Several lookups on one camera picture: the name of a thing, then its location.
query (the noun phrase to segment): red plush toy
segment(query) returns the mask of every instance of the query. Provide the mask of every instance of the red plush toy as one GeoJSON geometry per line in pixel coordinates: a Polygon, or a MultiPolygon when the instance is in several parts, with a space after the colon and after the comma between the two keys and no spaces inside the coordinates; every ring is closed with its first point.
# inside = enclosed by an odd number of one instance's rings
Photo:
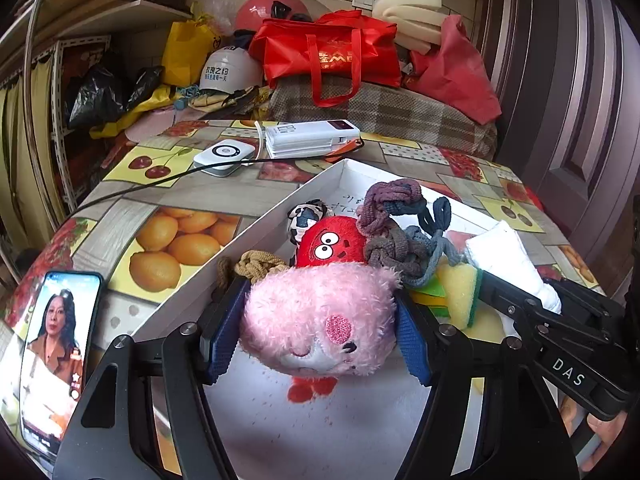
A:
{"type": "Polygon", "coordinates": [[[350,216],[327,216],[309,229],[300,241],[296,267],[312,267],[334,262],[361,262],[367,239],[350,216]]]}

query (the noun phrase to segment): plaid blanket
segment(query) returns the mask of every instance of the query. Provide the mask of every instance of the plaid blanket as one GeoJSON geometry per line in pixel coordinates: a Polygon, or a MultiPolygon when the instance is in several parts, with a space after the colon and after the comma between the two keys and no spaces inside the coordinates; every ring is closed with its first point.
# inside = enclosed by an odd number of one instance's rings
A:
{"type": "MultiPolygon", "coordinates": [[[[322,97],[347,94],[351,80],[322,75],[322,97]]],[[[444,103],[405,89],[363,82],[350,101],[318,108],[311,98],[309,76],[283,77],[270,101],[275,121],[347,119],[363,132],[417,140],[490,160],[497,142],[495,124],[473,122],[444,103]]]]}

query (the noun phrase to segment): black plastic bag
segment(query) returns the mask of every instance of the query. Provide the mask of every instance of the black plastic bag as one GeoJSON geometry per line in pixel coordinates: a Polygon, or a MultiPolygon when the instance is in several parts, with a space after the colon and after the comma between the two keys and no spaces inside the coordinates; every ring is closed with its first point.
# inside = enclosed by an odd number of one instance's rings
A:
{"type": "Polygon", "coordinates": [[[149,99],[156,88],[162,82],[162,71],[164,66],[152,66],[151,68],[143,68],[138,72],[138,79],[133,85],[133,92],[127,101],[126,111],[133,110],[140,103],[149,99]]]}
{"type": "Polygon", "coordinates": [[[129,94],[130,82],[120,56],[105,52],[82,80],[68,127],[91,128],[117,121],[126,111],[129,94]]]}
{"type": "Polygon", "coordinates": [[[255,30],[246,30],[245,28],[239,28],[234,32],[233,46],[249,50],[251,40],[255,36],[255,30]]]}
{"type": "Polygon", "coordinates": [[[66,85],[65,103],[63,109],[63,119],[65,121],[65,124],[69,124],[69,121],[71,120],[71,110],[74,109],[76,97],[78,96],[78,92],[81,86],[82,78],[79,76],[73,76],[69,80],[69,83],[66,85]]]}

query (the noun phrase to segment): white power bank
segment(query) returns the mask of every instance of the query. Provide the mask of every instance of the white power bank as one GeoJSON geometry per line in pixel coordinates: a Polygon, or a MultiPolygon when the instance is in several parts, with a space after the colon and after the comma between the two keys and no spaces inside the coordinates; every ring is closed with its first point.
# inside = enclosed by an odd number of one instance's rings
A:
{"type": "Polygon", "coordinates": [[[360,130],[344,119],[266,128],[267,151],[271,158],[326,155],[359,137],[360,130]]]}
{"type": "Polygon", "coordinates": [[[246,142],[240,142],[235,139],[224,139],[215,143],[201,153],[193,157],[193,165],[195,168],[208,166],[209,164],[217,164],[219,162],[228,162],[223,166],[202,170],[213,176],[227,176],[240,167],[240,163],[247,159],[255,148],[246,142]]]}

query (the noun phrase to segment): black cable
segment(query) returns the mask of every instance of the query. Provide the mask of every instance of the black cable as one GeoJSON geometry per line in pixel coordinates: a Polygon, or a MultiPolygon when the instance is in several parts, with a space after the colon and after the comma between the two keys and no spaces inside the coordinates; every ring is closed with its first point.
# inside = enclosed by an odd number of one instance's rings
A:
{"type": "MultiPolygon", "coordinates": [[[[331,153],[325,153],[324,155],[318,155],[318,156],[291,156],[288,158],[254,158],[252,160],[239,160],[238,164],[257,164],[258,162],[295,162],[297,160],[324,160],[327,157],[333,157],[333,156],[340,156],[340,157],[344,157],[349,155],[350,153],[355,152],[356,150],[359,150],[362,146],[364,146],[364,142],[360,141],[354,148],[351,148],[349,150],[347,150],[346,152],[342,152],[342,153],[337,153],[336,155],[332,155],[331,153]]],[[[174,175],[170,175],[166,178],[162,178],[160,180],[156,180],[155,182],[150,182],[149,184],[141,184],[140,186],[134,186],[134,187],[130,187],[129,189],[123,189],[121,191],[116,191],[114,193],[109,193],[108,195],[105,196],[101,196],[100,198],[97,198],[95,200],[91,200],[91,202],[87,202],[86,204],[82,204],[81,206],[79,206],[78,208],[76,208],[75,211],[73,211],[72,213],[70,213],[66,218],[65,221],[62,222],[63,224],[69,220],[73,215],[78,214],[78,212],[82,211],[83,209],[87,209],[88,207],[91,207],[92,205],[96,205],[99,204],[100,202],[104,202],[105,200],[110,200],[111,198],[116,198],[118,196],[121,195],[126,195],[127,193],[133,193],[135,191],[140,191],[141,189],[146,189],[148,187],[155,187],[158,184],[164,184],[165,182],[170,182],[172,180],[175,180],[177,178],[180,178],[182,176],[187,176],[191,173],[196,173],[198,171],[203,171],[203,170],[208,170],[209,168],[217,168],[219,166],[228,166],[229,163],[228,162],[216,162],[215,164],[207,164],[205,166],[200,166],[198,168],[191,168],[190,170],[187,171],[183,171],[182,173],[176,173],[174,175]]]]}

